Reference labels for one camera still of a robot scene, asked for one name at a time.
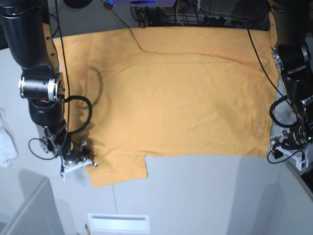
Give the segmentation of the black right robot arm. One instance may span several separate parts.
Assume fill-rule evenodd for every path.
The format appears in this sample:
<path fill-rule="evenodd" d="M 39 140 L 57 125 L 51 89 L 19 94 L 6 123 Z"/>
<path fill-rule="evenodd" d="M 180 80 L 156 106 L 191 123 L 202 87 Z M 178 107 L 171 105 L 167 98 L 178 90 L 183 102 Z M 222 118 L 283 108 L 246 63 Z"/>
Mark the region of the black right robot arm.
<path fill-rule="evenodd" d="M 90 160 L 91 151 L 86 143 L 75 143 L 71 137 L 90 123 L 92 104 L 86 97 L 65 94 L 47 1 L 2 0 L 0 17 L 11 54 L 22 68 L 20 96 L 28 101 L 41 147 L 65 164 Z M 65 104 L 72 100 L 85 102 L 89 113 L 86 122 L 70 132 L 64 112 Z"/>

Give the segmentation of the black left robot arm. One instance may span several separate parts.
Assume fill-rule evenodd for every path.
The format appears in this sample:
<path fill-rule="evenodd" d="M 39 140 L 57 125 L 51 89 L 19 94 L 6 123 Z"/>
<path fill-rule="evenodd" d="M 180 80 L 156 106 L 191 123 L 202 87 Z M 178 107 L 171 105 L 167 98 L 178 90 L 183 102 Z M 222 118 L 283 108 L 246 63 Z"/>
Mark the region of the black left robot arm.
<path fill-rule="evenodd" d="M 272 57 L 282 79 L 291 110 L 296 116 L 294 124 L 281 147 L 300 150 L 313 141 L 313 70 L 306 43 L 310 18 L 309 0 L 271 0 L 277 42 Z"/>

